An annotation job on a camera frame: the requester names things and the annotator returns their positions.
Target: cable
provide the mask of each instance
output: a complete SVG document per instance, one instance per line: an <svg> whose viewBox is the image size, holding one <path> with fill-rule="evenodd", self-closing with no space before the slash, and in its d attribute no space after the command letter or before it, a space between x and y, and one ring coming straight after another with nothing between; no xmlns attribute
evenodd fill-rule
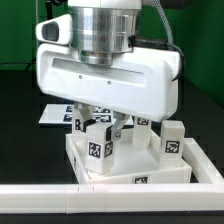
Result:
<svg viewBox="0 0 224 224"><path fill-rule="evenodd" d="M0 63L0 66L2 65L27 65L25 71L28 71L31 65L35 65L36 62L23 62L23 61L10 61L10 62L2 62Z"/></svg>
<svg viewBox="0 0 224 224"><path fill-rule="evenodd" d="M29 71L30 67L33 65L32 63L36 64L36 58L33 58L32 61L27 64L25 71Z"/></svg>
<svg viewBox="0 0 224 224"><path fill-rule="evenodd" d="M164 28L166 30L168 42L173 43L173 34L172 34L172 31L171 31L171 28L170 28L170 24L167 20L167 17L165 15L164 11L163 11L163 8L162 8L159 0L153 0L153 2L154 2L154 5L156 6L156 9L159 13L159 16L160 16L160 18L162 20L162 23L164 25Z"/></svg>
<svg viewBox="0 0 224 224"><path fill-rule="evenodd" d="M129 46L130 47L143 47L143 48L153 48L153 49L160 49L160 50L169 50L169 51L176 51L180 55L181 67L177 74L177 76L172 80L175 81L179 79L185 67L185 56L183 51L173 43L169 43L164 40L149 40L141 37L132 36L129 38Z"/></svg>
<svg viewBox="0 0 224 224"><path fill-rule="evenodd" d="M47 11L47 20L53 19L53 9L51 0L46 0L45 6Z"/></svg>

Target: white platform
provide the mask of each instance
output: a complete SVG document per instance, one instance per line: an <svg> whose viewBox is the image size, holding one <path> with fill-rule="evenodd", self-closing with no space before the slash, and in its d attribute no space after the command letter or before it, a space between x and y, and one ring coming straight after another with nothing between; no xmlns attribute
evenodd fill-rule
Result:
<svg viewBox="0 0 224 224"><path fill-rule="evenodd" d="M160 138L152 133L146 149L132 146L133 129L123 130L122 139L115 144L114 167L107 175L90 178L85 169L86 140L84 133L66 136L66 150L79 184L133 184L144 180L148 184L189 183L191 167L183 160L159 161Z"/></svg>
<svg viewBox="0 0 224 224"><path fill-rule="evenodd" d="M39 124L72 124L72 107L71 104L47 104L44 112L39 120ZM93 117L103 117L108 120L108 123L114 123L113 111L106 110L99 107L94 107ZM126 125L133 125L130 118Z"/></svg>

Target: black and white pattern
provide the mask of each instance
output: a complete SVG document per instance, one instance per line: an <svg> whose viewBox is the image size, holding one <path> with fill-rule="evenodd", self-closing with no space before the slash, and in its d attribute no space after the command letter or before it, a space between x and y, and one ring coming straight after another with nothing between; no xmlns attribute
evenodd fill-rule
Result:
<svg viewBox="0 0 224 224"><path fill-rule="evenodd" d="M102 123L111 123L112 121L111 115L102 115L102 114L93 115L93 119L95 119L97 122Z"/></svg>
<svg viewBox="0 0 224 224"><path fill-rule="evenodd" d="M93 113L95 113L95 114L109 114L109 113L111 113L111 111L110 110L108 110L108 109L104 109L104 108L101 108L101 107L94 107L93 108Z"/></svg>
<svg viewBox="0 0 224 224"><path fill-rule="evenodd" d="M148 183L148 177L135 177L134 178L134 184L147 184Z"/></svg>
<svg viewBox="0 0 224 224"><path fill-rule="evenodd" d="M112 155L113 153L113 142L109 142L105 145L104 158Z"/></svg>
<svg viewBox="0 0 224 224"><path fill-rule="evenodd" d="M149 120L138 118L137 125L149 125Z"/></svg>
<svg viewBox="0 0 224 224"><path fill-rule="evenodd" d="M67 106L66 112L67 113L72 113L72 106Z"/></svg>
<svg viewBox="0 0 224 224"><path fill-rule="evenodd" d="M165 153L176 153L180 151L180 141L166 141Z"/></svg>
<svg viewBox="0 0 224 224"><path fill-rule="evenodd" d="M89 156L100 159L101 145L89 141Z"/></svg>
<svg viewBox="0 0 224 224"><path fill-rule="evenodd" d="M74 129L75 129L76 131L80 131L80 130L81 130L81 122L80 122L79 119L75 119L75 120L74 120Z"/></svg>
<svg viewBox="0 0 224 224"><path fill-rule="evenodd" d="M72 122L72 114L65 114L63 121Z"/></svg>

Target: white cube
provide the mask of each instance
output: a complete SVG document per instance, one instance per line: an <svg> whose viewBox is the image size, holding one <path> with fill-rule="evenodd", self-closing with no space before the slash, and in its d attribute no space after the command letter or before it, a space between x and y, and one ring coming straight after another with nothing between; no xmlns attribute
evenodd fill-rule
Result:
<svg viewBox="0 0 224 224"><path fill-rule="evenodd" d="M106 141L106 130L110 126L106 123L96 123L87 127L86 169L104 174L113 167L115 144Z"/></svg>
<svg viewBox="0 0 224 224"><path fill-rule="evenodd" d="M145 149L150 144L151 121L135 117L132 145L138 149Z"/></svg>
<svg viewBox="0 0 224 224"><path fill-rule="evenodd" d="M82 127L81 121L90 120L93 118L93 106L88 106L84 109L72 107L72 133L80 132Z"/></svg>
<svg viewBox="0 0 224 224"><path fill-rule="evenodd" d="M165 164L182 158L185 128L181 121L163 121L161 128L160 161Z"/></svg>

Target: white block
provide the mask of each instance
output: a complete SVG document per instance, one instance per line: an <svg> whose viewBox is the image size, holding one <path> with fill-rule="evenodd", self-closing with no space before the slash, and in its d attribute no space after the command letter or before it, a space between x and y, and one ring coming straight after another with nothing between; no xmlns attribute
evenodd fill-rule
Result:
<svg viewBox="0 0 224 224"><path fill-rule="evenodd" d="M96 123L87 127L86 169L104 174L113 167L115 144L106 141L106 130L110 126L106 123Z"/></svg>
<svg viewBox="0 0 224 224"><path fill-rule="evenodd" d="M80 186L68 191L66 197L67 213L104 212L106 208L104 186Z"/></svg>
<svg viewBox="0 0 224 224"><path fill-rule="evenodd" d="M72 141L72 135L66 136L66 150L75 155L77 167L74 169L78 175L79 184L156 184L156 183L189 183L191 167L180 160L168 167L160 167L158 155L160 152L160 138L152 131L151 146L147 149L136 149L132 146L131 139L133 129L123 130L122 138L116 143L114 154L114 166L106 175L89 175L84 167L86 156L79 155L76 144Z"/></svg>
<svg viewBox="0 0 224 224"><path fill-rule="evenodd" d="M1 185L0 213L64 213L65 192L61 185Z"/></svg>
<svg viewBox="0 0 224 224"><path fill-rule="evenodd" d="M72 107L72 132L81 131L81 122L93 118L93 106L88 106L82 109Z"/></svg>
<svg viewBox="0 0 224 224"><path fill-rule="evenodd" d="M132 145L139 149L145 149L150 144L151 121L135 117Z"/></svg>
<svg viewBox="0 0 224 224"><path fill-rule="evenodd" d="M181 121L163 121L161 128L161 165L169 166L170 163L182 158L185 128Z"/></svg>
<svg viewBox="0 0 224 224"><path fill-rule="evenodd" d="M223 183L223 177L193 138L184 139L183 156L200 183Z"/></svg>

